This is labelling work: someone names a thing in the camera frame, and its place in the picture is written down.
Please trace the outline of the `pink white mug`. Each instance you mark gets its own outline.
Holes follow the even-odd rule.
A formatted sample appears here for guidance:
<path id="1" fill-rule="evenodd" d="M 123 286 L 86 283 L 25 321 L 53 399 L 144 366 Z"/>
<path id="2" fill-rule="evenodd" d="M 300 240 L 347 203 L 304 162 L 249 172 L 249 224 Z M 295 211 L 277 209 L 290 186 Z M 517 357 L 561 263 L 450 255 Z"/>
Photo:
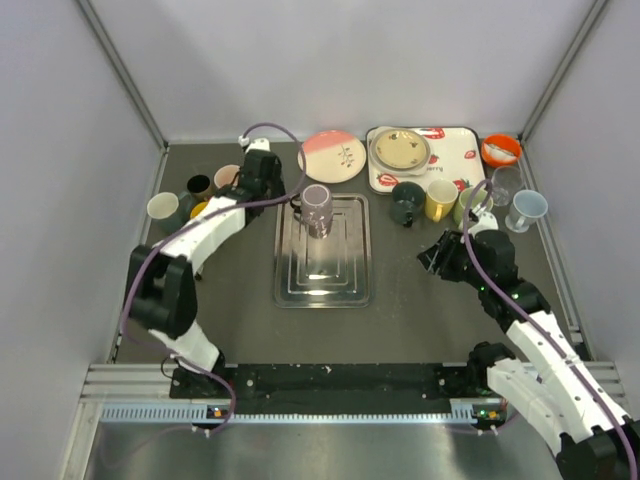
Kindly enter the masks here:
<path id="1" fill-rule="evenodd" d="M 220 167 L 213 176 L 213 183 L 217 189 L 227 185 L 236 185 L 239 177 L 240 166 L 228 164 Z"/>

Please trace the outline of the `light green mug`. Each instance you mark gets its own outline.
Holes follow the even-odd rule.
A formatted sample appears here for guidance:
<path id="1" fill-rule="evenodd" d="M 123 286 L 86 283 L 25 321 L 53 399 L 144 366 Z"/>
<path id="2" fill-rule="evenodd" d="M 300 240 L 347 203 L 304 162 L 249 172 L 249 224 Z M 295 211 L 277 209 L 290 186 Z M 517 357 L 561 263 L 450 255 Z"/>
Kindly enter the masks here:
<path id="1" fill-rule="evenodd" d="M 482 205 L 482 203 L 486 199 L 486 197 L 489 197 L 489 199 L 485 203 L 484 209 L 487 212 L 490 212 L 493 208 L 493 199 L 485 189 L 480 189 L 475 196 L 472 195 L 473 190 L 474 190 L 473 187 L 468 187 L 465 190 L 463 190 L 460 193 L 458 200 L 454 206 L 453 220 L 454 220 L 454 224 L 457 227 L 461 227 L 461 224 L 463 221 L 464 209 L 467 206 L 470 198 L 472 198 L 471 211 L 477 212 L 479 207 Z"/>

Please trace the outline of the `mauve purple mug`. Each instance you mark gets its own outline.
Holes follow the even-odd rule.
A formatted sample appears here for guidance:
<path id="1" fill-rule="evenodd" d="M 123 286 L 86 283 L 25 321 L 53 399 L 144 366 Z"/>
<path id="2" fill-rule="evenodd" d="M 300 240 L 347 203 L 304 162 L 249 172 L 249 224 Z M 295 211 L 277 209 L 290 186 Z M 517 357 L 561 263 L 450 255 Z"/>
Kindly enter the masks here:
<path id="1" fill-rule="evenodd" d="M 333 220 L 333 198 L 322 184 L 307 186 L 289 201 L 294 218 L 306 229 L 310 237 L 324 239 L 330 232 Z"/>

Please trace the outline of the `pale yellow mug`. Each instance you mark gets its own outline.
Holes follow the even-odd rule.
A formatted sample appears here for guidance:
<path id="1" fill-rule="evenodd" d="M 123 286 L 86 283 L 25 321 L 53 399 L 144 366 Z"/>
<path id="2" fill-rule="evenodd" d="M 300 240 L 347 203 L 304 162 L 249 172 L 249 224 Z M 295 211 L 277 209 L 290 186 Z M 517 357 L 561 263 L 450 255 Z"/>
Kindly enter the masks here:
<path id="1" fill-rule="evenodd" d="M 435 223 L 443 220 L 454 207 L 458 195 L 454 182 L 446 179 L 433 180 L 426 189 L 426 217 Z"/>

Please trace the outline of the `dark brown patterned cup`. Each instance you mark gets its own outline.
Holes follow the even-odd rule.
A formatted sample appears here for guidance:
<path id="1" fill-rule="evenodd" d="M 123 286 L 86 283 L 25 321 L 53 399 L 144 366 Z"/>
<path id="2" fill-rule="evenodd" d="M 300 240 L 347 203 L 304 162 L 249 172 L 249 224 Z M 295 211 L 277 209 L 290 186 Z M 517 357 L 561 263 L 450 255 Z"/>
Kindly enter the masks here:
<path id="1" fill-rule="evenodd" d="M 211 179 L 203 174 L 192 176 L 186 187 L 191 196 L 199 202 L 208 201 L 213 195 Z"/>

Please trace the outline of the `dark grey green mug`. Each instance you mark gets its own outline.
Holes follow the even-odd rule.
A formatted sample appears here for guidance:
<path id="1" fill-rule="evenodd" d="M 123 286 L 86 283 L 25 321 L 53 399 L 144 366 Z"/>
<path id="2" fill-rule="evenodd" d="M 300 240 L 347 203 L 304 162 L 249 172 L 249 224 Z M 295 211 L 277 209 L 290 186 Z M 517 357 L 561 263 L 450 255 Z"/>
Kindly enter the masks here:
<path id="1" fill-rule="evenodd" d="M 421 214 L 425 198 L 425 191 L 419 184 L 409 181 L 398 183 L 391 192 L 392 220 L 405 228 L 410 228 Z"/>

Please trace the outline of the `orange yellow mug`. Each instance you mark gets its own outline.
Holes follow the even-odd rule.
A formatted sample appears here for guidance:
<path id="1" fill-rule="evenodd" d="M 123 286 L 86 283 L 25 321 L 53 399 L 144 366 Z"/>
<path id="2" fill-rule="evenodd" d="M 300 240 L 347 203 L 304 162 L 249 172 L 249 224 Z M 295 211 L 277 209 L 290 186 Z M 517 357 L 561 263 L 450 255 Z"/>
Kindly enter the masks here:
<path id="1" fill-rule="evenodd" d="M 207 201 L 203 201 L 198 203 L 197 205 L 195 205 L 193 207 L 193 209 L 190 212 L 190 218 L 194 219 L 196 218 L 198 215 L 201 214 L 201 212 L 207 207 L 208 202 Z"/>

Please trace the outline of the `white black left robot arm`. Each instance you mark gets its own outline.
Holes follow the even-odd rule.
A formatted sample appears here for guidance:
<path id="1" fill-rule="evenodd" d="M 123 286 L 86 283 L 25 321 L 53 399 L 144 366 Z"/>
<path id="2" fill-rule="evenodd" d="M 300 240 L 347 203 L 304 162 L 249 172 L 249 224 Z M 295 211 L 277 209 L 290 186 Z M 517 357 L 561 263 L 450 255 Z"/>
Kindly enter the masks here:
<path id="1" fill-rule="evenodd" d="M 226 387 L 218 347 L 197 322 L 196 274 L 219 247 L 285 196 L 282 164 L 268 150 L 248 149 L 235 183 L 224 186 L 204 210 L 155 246 L 130 255 L 123 320 L 133 320 L 193 372 L 205 396 Z"/>

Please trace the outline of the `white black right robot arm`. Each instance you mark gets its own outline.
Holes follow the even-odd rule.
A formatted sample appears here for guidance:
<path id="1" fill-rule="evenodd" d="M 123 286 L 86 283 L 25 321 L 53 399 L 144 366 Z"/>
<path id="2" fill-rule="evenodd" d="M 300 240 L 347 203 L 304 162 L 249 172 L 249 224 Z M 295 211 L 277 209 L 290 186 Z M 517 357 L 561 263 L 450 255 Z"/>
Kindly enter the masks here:
<path id="1" fill-rule="evenodd" d="M 515 247 L 499 230 L 451 230 L 417 256 L 431 274 L 472 286 L 535 371 L 501 343 L 474 347 L 467 384 L 503 397 L 535 429 L 565 479 L 636 479 L 639 423 L 595 380 L 539 289 L 518 273 Z"/>

